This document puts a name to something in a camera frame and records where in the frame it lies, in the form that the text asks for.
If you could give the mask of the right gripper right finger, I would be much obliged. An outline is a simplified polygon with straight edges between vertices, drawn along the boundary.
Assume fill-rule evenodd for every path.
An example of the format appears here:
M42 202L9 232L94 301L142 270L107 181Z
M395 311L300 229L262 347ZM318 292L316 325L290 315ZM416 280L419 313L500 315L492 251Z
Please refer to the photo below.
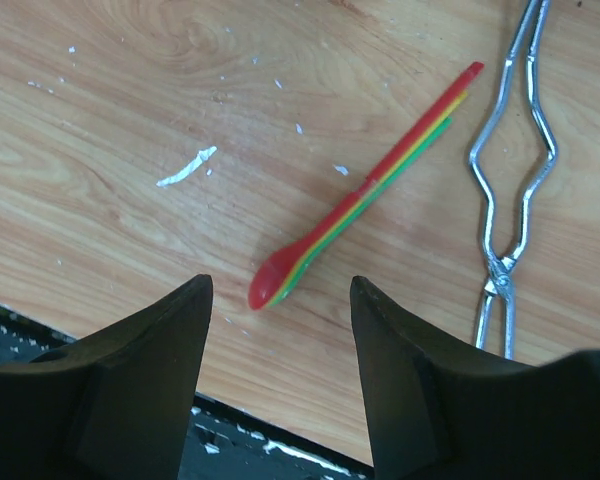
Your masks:
M351 282L378 479L600 479L600 350L530 366Z

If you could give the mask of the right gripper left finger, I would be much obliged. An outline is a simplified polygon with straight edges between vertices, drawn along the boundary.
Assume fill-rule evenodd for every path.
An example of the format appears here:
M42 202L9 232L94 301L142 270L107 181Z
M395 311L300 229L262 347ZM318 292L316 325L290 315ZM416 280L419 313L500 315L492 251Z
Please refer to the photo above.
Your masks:
M0 364L0 479L174 479L211 320L198 275L27 362Z

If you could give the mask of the metal crucible tongs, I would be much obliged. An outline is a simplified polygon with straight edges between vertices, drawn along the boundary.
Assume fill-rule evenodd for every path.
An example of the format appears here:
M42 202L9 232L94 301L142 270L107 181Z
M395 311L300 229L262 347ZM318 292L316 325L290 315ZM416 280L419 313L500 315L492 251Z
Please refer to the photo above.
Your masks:
M501 304L502 347L507 360L514 358L516 334L516 284L514 271L523 258L531 239L532 205L534 196L555 167L559 147L540 101L539 53L545 26L552 6L550 0L527 1L511 42L503 54L497 87L481 129L468 152L468 167L478 190L482 194L479 247L486 267L486 278L481 290L478 314L474 329L474 345L484 350L493 305ZM536 131L539 151L534 159L517 161L512 167L496 168L483 160L485 147L497 132L505 115L512 92L520 90L525 95L528 117ZM509 197L506 204L512 208L514 227L512 238L504 249L494 246L497 200L495 187L504 180L492 183L495 173L508 173Z

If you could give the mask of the red spatula spoon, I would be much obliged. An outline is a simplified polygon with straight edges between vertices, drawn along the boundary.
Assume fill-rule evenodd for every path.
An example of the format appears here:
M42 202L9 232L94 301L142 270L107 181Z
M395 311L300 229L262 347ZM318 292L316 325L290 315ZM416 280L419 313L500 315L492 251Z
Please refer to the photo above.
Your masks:
M468 95L469 85L484 63L472 62L429 107L391 150L311 231L272 253L259 267L248 291L248 305L260 310L281 302L308 266L343 230L434 143L450 126L451 115Z

